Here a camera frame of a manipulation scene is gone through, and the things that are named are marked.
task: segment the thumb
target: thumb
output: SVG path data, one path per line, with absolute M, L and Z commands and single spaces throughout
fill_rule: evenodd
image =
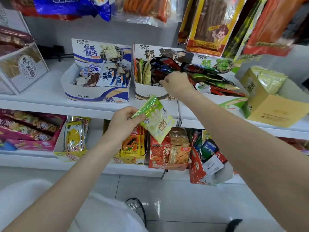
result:
M 165 80 L 161 80 L 159 81 L 159 83 L 163 86 L 166 87 L 168 85 L 168 83 Z
M 145 118 L 146 118 L 145 114 L 140 114 L 137 117 L 131 119 L 131 122 L 134 124 L 134 126 L 136 126 L 137 124 L 145 120 Z

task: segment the person's left hand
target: person's left hand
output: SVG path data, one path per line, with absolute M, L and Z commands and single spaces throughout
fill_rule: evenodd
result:
M 145 114 L 140 114 L 134 119 L 129 119 L 137 111 L 138 109 L 134 107 L 126 107 L 116 111 L 103 138 L 112 140 L 120 150 L 122 142 L 131 134 L 134 127 L 146 118 Z

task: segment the person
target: person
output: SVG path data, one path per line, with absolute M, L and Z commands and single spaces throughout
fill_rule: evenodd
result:
M 193 88 L 185 73 L 173 72 L 160 83 L 170 95 L 191 109 L 284 230 L 309 231 L 307 156 L 208 100 Z M 136 111 L 133 107 L 116 111 L 107 132 L 95 148 L 77 161 L 3 232 L 67 231 L 122 141 L 145 119 L 144 115 L 130 119 Z

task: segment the white tile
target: white tile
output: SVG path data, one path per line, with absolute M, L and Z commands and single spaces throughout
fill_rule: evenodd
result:
M 12 183 L 26 179 L 41 178 L 55 183 L 66 171 L 55 171 L 47 169 L 29 169 L 0 167 L 0 190 Z M 102 194 L 108 198 L 115 198 L 119 175 L 101 174 L 93 189 L 94 192 Z
M 244 184 L 218 187 L 158 178 L 120 176 L 116 199 L 138 198 L 148 220 L 228 223 L 232 219 L 272 216 Z
M 148 221 L 149 232 L 224 232 L 226 224 Z

